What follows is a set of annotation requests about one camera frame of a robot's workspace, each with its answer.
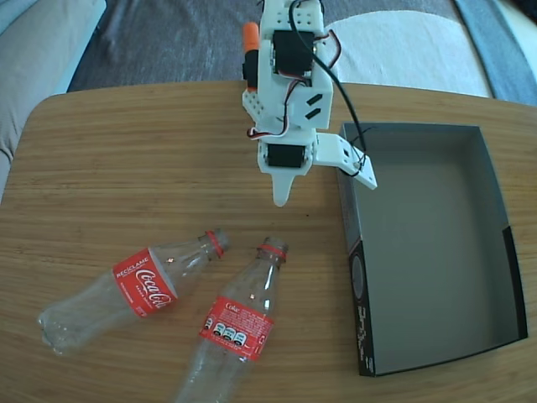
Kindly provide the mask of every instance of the white robotic arm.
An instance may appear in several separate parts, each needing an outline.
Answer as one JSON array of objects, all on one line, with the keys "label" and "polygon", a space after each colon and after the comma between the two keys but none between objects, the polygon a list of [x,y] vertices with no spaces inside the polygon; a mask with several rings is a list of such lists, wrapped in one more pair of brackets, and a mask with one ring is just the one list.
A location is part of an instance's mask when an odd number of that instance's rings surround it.
[{"label": "white robotic arm", "polygon": [[243,71],[248,89],[242,104],[256,123],[248,137],[258,140],[259,169],[272,176],[274,204],[279,207],[288,201],[295,177],[306,175],[312,165],[339,168],[370,189],[377,187],[369,157],[336,134],[316,131],[329,126],[333,87],[328,74],[311,59],[311,50],[327,64],[332,59],[333,65],[336,58],[326,44],[337,38],[325,32],[321,4],[304,1],[294,16],[311,44],[307,50],[291,30],[291,3],[265,0],[260,29],[252,23],[245,26]]}]

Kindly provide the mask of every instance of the orange object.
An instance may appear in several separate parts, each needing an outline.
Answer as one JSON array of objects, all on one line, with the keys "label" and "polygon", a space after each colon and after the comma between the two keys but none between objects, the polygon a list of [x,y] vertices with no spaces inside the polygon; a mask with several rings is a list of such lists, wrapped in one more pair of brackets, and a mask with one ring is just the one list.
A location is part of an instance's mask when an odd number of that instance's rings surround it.
[{"label": "orange object", "polygon": [[256,23],[245,23],[242,27],[242,45],[244,53],[259,50],[259,27]]}]

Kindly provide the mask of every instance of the coca-cola label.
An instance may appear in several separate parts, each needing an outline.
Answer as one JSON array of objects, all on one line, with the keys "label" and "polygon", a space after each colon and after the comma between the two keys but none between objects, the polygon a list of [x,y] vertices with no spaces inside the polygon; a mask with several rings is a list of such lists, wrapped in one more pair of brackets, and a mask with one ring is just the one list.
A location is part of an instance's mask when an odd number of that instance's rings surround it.
[{"label": "coca-cola label", "polygon": [[125,300],[140,317],[146,317],[177,299],[149,249],[116,264],[112,273]]},{"label": "coca-cola label", "polygon": [[212,304],[200,336],[255,361],[263,350],[273,324],[264,314],[219,296]]}]

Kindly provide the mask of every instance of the open box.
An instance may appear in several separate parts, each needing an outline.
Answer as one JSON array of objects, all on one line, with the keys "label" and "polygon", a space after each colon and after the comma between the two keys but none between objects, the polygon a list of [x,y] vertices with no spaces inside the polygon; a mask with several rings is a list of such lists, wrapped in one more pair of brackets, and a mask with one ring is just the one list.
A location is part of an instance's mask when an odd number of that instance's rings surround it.
[{"label": "open box", "polygon": [[[528,337],[513,235],[478,127],[367,123],[374,191],[338,174],[360,374]],[[346,123],[341,136],[354,139]]]}]

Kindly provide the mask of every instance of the wooden table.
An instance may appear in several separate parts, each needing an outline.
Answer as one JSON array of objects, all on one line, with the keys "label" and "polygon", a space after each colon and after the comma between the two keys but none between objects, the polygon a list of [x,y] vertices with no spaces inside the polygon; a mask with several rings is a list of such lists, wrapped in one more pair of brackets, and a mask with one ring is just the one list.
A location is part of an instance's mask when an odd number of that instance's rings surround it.
[{"label": "wooden table", "polygon": [[[52,97],[32,114],[0,207],[0,400],[164,402],[213,298],[272,234],[289,243],[276,327],[236,402],[501,403],[537,399],[537,341],[379,379],[358,376],[336,172],[314,167],[284,208],[259,173],[238,82]],[[362,119],[479,124],[487,138],[537,330],[537,109],[476,97],[348,86]],[[335,100],[332,132],[348,114]],[[145,245],[225,228],[233,248],[192,297],[108,333],[73,358],[35,322]]]}]

